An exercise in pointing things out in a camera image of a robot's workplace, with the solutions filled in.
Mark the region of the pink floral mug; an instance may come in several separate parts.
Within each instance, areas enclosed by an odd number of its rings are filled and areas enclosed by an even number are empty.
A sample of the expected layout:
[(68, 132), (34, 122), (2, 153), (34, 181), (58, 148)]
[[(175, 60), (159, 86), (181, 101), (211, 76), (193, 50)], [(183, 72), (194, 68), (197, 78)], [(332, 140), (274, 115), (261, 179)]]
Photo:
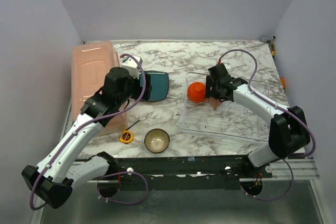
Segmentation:
[(217, 110), (217, 108), (222, 105), (219, 99), (208, 98), (207, 100), (214, 111)]

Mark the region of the orange bowl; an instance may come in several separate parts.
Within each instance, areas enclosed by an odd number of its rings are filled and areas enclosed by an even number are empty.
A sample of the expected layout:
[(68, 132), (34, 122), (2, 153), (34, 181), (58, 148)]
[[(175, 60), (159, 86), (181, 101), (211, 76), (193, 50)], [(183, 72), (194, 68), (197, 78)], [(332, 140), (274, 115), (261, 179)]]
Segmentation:
[(206, 85), (202, 82), (193, 82), (188, 86), (187, 97), (192, 102), (202, 103), (205, 98)]

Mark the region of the beige bowl dark rim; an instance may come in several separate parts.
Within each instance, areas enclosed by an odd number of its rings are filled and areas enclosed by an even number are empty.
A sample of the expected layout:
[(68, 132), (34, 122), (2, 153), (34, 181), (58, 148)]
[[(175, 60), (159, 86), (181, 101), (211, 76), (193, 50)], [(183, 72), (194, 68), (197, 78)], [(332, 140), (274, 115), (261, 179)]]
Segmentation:
[(148, 151), (159, 154), (168, 148), (170, 136), (163, 129), (152, 129), (145, 135), (144, 144)]

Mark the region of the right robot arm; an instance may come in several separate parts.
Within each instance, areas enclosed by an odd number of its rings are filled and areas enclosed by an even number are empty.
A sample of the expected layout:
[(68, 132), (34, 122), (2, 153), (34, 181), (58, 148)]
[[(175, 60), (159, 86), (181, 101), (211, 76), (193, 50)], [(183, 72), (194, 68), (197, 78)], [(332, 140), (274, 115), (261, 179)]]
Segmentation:
[(254, 90), (250, 82), (232, 77), (224, 64), (208, 69), (207, 98), (219, 102), (238, 103), (251, 110), (269, 126), (268, 143), (247, 155), (251, 166), (257, 168), (278, 159), (287, 158), (311, 141), (303, 110), (278, 104)]

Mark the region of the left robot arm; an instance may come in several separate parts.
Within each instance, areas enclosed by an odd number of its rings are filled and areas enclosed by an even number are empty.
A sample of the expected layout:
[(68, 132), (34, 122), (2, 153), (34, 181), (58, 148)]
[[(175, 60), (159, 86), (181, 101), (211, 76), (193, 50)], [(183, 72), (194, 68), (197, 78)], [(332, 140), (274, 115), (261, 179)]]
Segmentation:
[[(101, 152), (87, 162), (72, 169), (71, 166), (84, 147), (108, 122), (122, 114), (120, 107), (129, 99), (138, 104), (142, 97), (149, 97), (152, 90), (151, 76), (141, 71), (134, 78), (125, 68), (114, 67), (106, 74), (103, 86), (86, 100), (73, 126), (58, 145), (36, 166), (27, 165), (22, 176), (31, 190), (29, 205), (39, 210), (45, 205), (54, 209), (62, 206), (74, 188), (94, 179), (121, 177), (126, 174), (118, 168), (115, 158)], [(44, 201), (34, 206), (34, 196)]]

